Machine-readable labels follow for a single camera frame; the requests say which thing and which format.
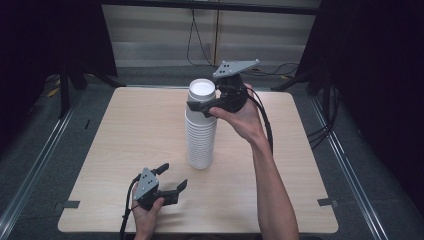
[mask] light wood tabletop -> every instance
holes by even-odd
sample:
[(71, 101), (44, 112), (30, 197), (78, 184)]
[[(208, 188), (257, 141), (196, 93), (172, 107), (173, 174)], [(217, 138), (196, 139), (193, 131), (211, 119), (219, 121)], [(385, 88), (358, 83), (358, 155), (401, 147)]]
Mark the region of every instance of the light wood tabletop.
[[(188, 89), (115, 90), (64, 209), (63, 232), (119, 232), (128, 187), (144, 167), (169, 163), (160, 190), (184, 179), (179, 203), (165, 206), (157, 233), (257, 233), (256, 184), (249, 144), (218, 120), (214, 161), (204, 170), (187, 162), (185, 107)], [(271, 122), (274, 159), (292, 201), (300, 232), (333, 233), (338, 224), (293, 98), (258, 92)], [(135, 232), (130, 215), (127, 232)]]

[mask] metal rail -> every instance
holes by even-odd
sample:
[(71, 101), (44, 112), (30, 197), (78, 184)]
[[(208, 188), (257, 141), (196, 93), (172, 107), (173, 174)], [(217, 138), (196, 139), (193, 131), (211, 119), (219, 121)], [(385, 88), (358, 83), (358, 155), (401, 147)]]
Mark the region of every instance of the metal rail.
[(81, 98), (81, 94), (77, 96), (75, 102), (72, 104), (69, 111), (56, 123), (49, 139), (38, 155), (34, 165), (22, 182), (18, 191), (16, 192), (13, 199), (9, 202), (9, 205), (4, 210), (0, 218), (0, 240), (6, 240), (9, 237), (19, 215), (25, 207), (28, 199), (34, 190), (38, 180), (40, 179), (49, 159), (52, 155), (57, 143), (59, 142), (63, 132), (65, 131), (69, 120), (71, 119), (75, 107), (78, 105)]
[[(321, 106), (321, 103), (318, 101), (317, 97), (312, 97), (311, 100), (321, 125), (323, 127), (326, 126), (327, 123), (322, 113), (323, 108)], [(367, 222), (374, 239), (388, 240), (389, 238), (386, 235), (386, 232), (384, 231), (383, 225), (381, 224), (377, 213), (372, 207), (368, 196), (362, 188), (361, 183), (356, 177), (355, 171), (353, 170), (352, 165), (350, 165), (349, 159), (347, 158), (346, 153), (343, 150), (334, 131), (331, 131), (327, 138), (330, 142), (331, 147), (333, 148), (334, 154), (336, 155), (336, 158), (346, 177), (349, 187), (352, 190), (356, 202), (358, 203), (358, 206), (361, 209), (362, 214), (364, 215), (365, 221)]]

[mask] stack of white paper cups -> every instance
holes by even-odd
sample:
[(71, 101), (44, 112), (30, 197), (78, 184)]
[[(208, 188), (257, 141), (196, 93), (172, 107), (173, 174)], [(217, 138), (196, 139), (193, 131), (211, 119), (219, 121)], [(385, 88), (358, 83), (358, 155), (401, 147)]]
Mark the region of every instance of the stack of white paper cups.
[[(190, 83), (187, 101), (206, 102), (215, 98), (215, 84), (212, 81), (196, 79)], [(213, 116), (206, 118), (202, 112), (191, 111), (188, 106), (185, 117), (187, 161), (194, 168), (205, 169), (213, 161), (217, 119)]]

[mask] right hand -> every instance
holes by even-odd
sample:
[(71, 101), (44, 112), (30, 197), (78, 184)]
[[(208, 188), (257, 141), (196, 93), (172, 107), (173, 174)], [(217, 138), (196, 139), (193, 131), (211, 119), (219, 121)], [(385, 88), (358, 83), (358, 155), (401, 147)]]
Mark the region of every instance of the right hand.
[[(251, 85), (245, 85), (247, 88), (252, 89)], [(253, 97), (252, 91), (247, 91), (249, 95)], [(265, 137), (262, 123), (259, 118), (258, 108), (250, 99), (247, 99), (243, 108), (236, 113), (227, 112), (218, 107), (209, 109), (209, 113), (227, 121), (234, 130), (249, 143), (253, 143), (255, 140)]]

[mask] black curtain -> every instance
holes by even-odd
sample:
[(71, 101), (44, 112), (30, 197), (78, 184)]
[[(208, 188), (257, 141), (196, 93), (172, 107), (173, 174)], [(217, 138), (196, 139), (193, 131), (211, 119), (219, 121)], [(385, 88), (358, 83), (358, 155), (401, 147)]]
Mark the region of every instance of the black curtain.
[[(299, 69), (328, 63), (331, 82), (365, 140), (424, 215), (424, 4), (350, 4), (345, 18), (317, 17)], [(343, 31), (346, 37), (326, 43), (327, 36)], [(315, 92), (322, 88), (323, 77), (314, 76), (310, 87)]]
[(67, 59), (117, 76), (99, 3), (2, 1), (0, 6), (0, 144), (16, 134), (49, 75)]

